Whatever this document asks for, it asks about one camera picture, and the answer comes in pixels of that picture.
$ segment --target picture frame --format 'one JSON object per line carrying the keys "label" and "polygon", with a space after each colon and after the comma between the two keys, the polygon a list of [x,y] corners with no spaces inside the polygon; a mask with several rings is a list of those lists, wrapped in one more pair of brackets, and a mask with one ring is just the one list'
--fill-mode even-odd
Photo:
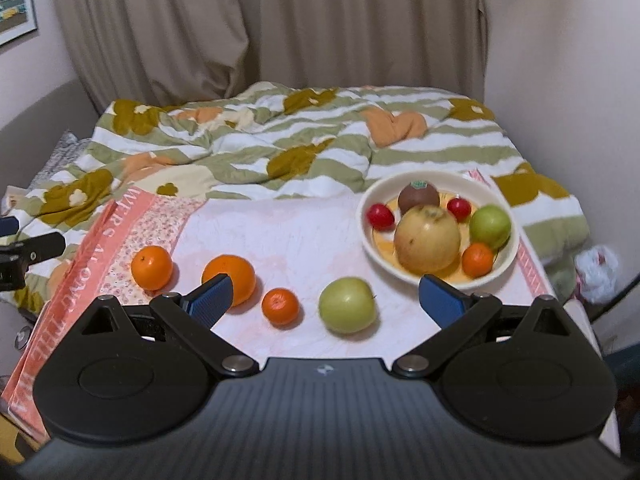
{"label": "picture frame", "polygon": [[33,0],[0,0],[0,47],[37,28]]}

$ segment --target bowl rim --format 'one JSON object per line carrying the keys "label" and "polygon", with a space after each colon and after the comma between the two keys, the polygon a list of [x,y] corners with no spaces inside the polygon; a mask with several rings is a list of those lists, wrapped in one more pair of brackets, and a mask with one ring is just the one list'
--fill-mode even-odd
{"label": "bowl rim", "polygon": [[367,255],[376,264],[378,264],[380,267],[382,267],[384,270],[386,270],[387,272],[389,272],[391,275],[395,276],[399,280],[402,280],[405,283],[411,283],[412,285],[415,285],[415,286],[419,285],[422,277],[413,276],[405,272],[402,272],[399,269],[396,269],[393,265],[388,263],[388,261],[386,261],[384,258],[382,258],[382,256],[378,254],[378,251],[372,246],[372,244],[369,242],[369,239],[367,238],[367,234],[366,234],[366,230],[364,229],[364,222],[363,222],[364,214],[365,214],[364,212],[365,203],[367,202],[369,197],[371,197],[376,192],[377,189],[384,186],[389,180],[398,179],[403,175],[413,175],[412,179],[415,180],[415,176],[417,176],[418,174],[423,174],[424,180],[427,180],[427,181],[429,180],[428,175],[442,174],[447,176],[455,176],[457,178],[463,179],[469,184],[471,184],[472,186],[481,186],[483,190],[488,191],[490,194],[494,196],[494,198],[500,203],[502,208],[505,210],[505,212],[509,216],[509,219],[511,220],[511,238],[510,239],[514,239],[515,237],[515,243],[512,245],[509,253],[507,253],[506,259],[503,261],[503,263],[499,267],[497,267],[497,269],[493,269],[491,272],[489,272],[485,276],[481,276],[480,278],[476,278],[474,280],[471,280],[470,282],[465,282],[465,283],[447,282],[447,283],[449,283],[449,285],[453,286],[454,288],[460,291],[476,290],[479,287],[485,286],[491,283],[492,281],[496,280],[497,278],[499,278],[501,275],[503,275],[511,267],[511,264],[516,259],[516,256],[518,254],[518,247],[520,245],[520,231],[517,227],[517,223],[513,215],[513,211],[511,210],[509,203],[506,201],[505,197],[501,193],[496,192],[494,189],[491,188],[491,186],[488,186],[487,184],[484,184],[482,182],[478,182],[477,180],[467,178],[464,176],[462,172],[457,172],[457,171],[444,171],[444,170],[402,171],[400,173],[394,173],[392,175],[381,178],[378,181],[376,181],[374,184],[372,184],[372,186],[369,187],[369,189],[367,189],[361,195],[360,201],[358,202],[358,206],[356,208],[356,221],[358,222],[358,235],[360,236],[360,241]]}

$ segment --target beige curtain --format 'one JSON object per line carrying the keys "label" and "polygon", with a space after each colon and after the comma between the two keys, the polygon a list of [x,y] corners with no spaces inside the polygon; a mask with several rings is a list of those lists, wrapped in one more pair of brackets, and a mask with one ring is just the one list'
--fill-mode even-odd
{"label": "beige curtain", "polygon": [[435,86],[482,99],[482,0],[55,0],[97,107],[234,95],[258,80]]}

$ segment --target plastic bag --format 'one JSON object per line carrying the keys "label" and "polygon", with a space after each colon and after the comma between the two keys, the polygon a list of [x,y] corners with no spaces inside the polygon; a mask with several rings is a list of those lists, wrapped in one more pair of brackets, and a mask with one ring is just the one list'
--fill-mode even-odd
{"label": "plastic bag", "polygon": [[591,304],[603,304],[616,295],[618,258],[604,245],[596,245],[575,257],[578,293]]}

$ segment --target bed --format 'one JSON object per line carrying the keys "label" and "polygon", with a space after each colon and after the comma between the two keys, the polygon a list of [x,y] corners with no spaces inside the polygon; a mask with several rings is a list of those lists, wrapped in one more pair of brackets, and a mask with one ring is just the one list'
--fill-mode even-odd
{"label": "bed", "polygon": [[212,200],[329,197],[415,168],[492,176],[543,263],[588,237],[576,198],[537,174],[475,100],[433,88],[261,82],[233,99],[180,107],[113,102],[82,155],[12,210],[17,238],[58,230],[67,248],[4,299],[39,314],[95,219],[111,200],[126,204],[132,186]]}

